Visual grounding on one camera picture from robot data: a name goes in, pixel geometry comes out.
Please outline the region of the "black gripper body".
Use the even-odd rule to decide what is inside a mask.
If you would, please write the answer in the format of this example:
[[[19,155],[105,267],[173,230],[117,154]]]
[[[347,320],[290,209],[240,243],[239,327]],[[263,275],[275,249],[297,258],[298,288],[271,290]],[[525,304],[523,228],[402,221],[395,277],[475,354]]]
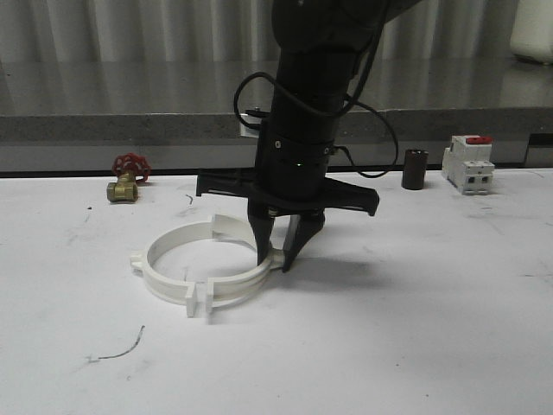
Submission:
[[[376,190],[326,177],[336,131],[335,126],[322,135],[311,131],[295,141],[266,124],[254,129],[242,126],[242,136],[258,140],[254,168],[205,169],[198,175],[195,193],[243,197],[276,216],[326,208],[373,216],[379,204]]]

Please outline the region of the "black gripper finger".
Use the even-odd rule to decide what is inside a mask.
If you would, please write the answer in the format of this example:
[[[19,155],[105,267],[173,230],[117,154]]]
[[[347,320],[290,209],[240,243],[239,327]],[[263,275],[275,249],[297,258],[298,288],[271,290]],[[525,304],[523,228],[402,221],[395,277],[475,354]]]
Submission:
[[[257,264],[261,265],[270,251],[270,236],[274,226],[274,218],[268,214],[249,212],[248,221],[256,241]]]
[[[290,216],[289,227],[283,244],[283,272],[287,272],[303,247],[323,228],[323,210]]]

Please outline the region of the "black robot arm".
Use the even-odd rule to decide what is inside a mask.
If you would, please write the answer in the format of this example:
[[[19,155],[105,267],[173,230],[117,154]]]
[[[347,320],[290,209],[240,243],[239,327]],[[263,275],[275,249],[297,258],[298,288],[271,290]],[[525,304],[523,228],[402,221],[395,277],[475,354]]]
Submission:
[[[340,118],[359,102],[352,79],[365,84],[384,25],[408,1],[276,1],[272,29],[281,49],[269,112],[259,113],[253,171],[207,170],[196,192],[244,197],[257,257],[270,251],[277,216],[289,217],[283,247],[288,270],[325,222],[328,208],[374,214],[375,190],[327,177]]]

